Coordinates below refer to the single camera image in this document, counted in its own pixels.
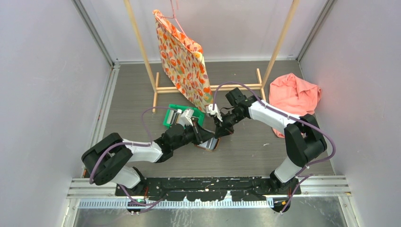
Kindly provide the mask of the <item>green plastic card bin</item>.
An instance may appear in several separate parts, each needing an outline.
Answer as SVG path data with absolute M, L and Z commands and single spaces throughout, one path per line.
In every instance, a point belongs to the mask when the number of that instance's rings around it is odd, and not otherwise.
M 168 107 L 174 110 L 169 109 L 166 112 L 163 125 L 167 128 L 176 123 L 188 126 L 192 121 L 197 121 L 200 126 L 203 125 L 205 114 L 198 108 L 175 104 L 170 104 Z

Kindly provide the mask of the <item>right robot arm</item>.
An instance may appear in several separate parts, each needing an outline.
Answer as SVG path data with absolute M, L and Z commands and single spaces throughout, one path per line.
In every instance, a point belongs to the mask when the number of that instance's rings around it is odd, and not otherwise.
M 226 114 L 221 113 L 215 103 L 206 108 L 207 114 L 214 118 L 216 138 L 233 134 L 234 125 L 245 118 L 262 122 L 284 135 L 287 157 L 271 172 L 268 180 L 270 189 L 276 194 L 286 191 L 289 182 L 302 168 L 327 149 L 319 125 L 310 114 L 290 114 L 258 96 L 245 96 L 237 87 L 226 94 L 226 99 L 231 104 Z

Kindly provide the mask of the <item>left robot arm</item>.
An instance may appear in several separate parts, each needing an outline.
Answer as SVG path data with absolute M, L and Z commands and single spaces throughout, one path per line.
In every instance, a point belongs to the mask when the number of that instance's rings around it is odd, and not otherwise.
M 88 149 L 81 160 L 90 173 L 91 184 L 121 184 L 132 195 L 139 196 L 145 190 L 144 178 L 139 170 L 128 167 L 128 163 L 162 163 L 171 158 L 176 149 L 188 144 L 200 145 L 213 137 L 214 132 L 197 122 L 189 126 L 173 124 L 150 143 L 126 140 L 118 133 L 111 133 Z

